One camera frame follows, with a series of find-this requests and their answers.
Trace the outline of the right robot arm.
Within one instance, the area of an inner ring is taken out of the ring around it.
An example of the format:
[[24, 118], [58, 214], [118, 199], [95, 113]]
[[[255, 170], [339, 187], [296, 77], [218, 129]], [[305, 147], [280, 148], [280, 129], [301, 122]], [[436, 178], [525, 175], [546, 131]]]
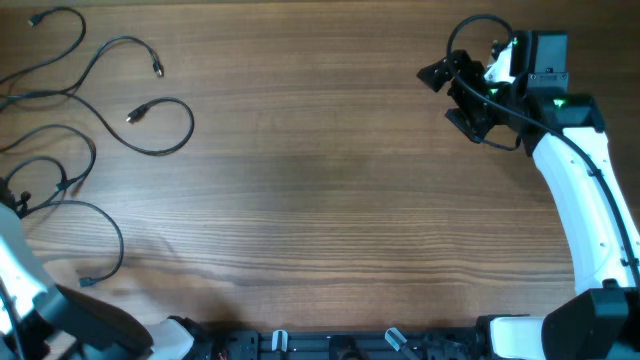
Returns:
[[514, 131], [546, 181], [569, 244], [576, 294], [544, 316], [482, 320], [494, 359], [635, 359], [639, 355], [639, 233], [613, 172], [593, 97], [568, 90], [568, 37], [517, 31], [489, 64], [455, 50], [419, 79], [445, 91], [446, 116], [470, 141]]

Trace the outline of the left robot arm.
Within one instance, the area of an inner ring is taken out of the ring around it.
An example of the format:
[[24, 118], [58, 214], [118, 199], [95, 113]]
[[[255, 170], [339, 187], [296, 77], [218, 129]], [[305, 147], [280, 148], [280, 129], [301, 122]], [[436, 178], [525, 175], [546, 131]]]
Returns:
[[65, 333], [62, 359], [197, 359], [189, 323], [169, 318], [144, 326], [122, 309], [56, 283], [33, 255], [20, 203], [1, 188], [1, 357], [43, 359]]

